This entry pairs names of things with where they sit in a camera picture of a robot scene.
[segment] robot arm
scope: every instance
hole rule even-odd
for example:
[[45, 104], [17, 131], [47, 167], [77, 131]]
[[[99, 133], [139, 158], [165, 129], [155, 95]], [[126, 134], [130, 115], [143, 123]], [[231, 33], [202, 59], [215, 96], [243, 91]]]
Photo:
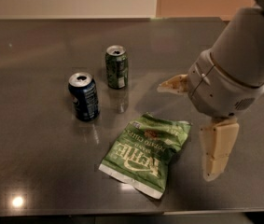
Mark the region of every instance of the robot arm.
[[173, 77], [158, 88], [187, 91], [197, 110], [212, 118], [200, 131], [206, 180], [224, 172], [239, 130], [237, 118], [264, 93], [264, 0], [256, 1], [257, 6], [237, 12], [187, 76]]

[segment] table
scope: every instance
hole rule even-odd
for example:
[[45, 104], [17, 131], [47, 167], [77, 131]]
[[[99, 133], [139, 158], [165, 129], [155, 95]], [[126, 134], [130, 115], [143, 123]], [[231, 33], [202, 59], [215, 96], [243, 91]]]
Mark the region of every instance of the table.
[[[198, 130], [209, 118], [186, 95], [157, 93], [224, 28], [218, 18], [0, 21], [0, 217], [264, 210], [264, 95], [240, 118], [225, 173], [206, 182]], [[104, 54], [115, 44], [128, 51], [126, 90], [106, 83]], [[92, 122], [74, 116], [67, 84], [77, 71], [97, 83], [101, 114]], [[160, 200], [98, 170], [127, 123], [145, 112], [193, 124]]]

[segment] blue can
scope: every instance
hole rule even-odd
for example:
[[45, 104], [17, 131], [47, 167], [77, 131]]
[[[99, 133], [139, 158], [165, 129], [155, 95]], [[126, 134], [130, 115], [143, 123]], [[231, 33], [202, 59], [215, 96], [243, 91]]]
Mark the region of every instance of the blue can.
[[96, 85], [89, 73], [79, 72], [70, 76], [68, 90], [72, 95], [78, 119], [91, 121], [99, 115]]

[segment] green snack packet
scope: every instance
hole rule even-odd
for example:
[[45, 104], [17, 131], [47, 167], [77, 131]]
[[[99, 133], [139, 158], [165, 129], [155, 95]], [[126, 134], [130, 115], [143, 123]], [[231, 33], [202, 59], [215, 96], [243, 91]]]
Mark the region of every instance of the green snack packet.
[[188, 122], [144, 114], [129, 122], [99, 170], [159, 199], [166, 188], [171, 157], [187, 140], [190, 127]]

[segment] green soda can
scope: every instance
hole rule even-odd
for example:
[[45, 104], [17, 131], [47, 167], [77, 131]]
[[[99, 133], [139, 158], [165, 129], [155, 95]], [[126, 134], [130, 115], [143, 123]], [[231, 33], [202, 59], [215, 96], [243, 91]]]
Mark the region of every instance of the green soda can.
[[128, 85], [128, 55], [125, 48], [114, 45], [106, 50], [105, 54], [106, 76], [108, 86], [121, 89]]

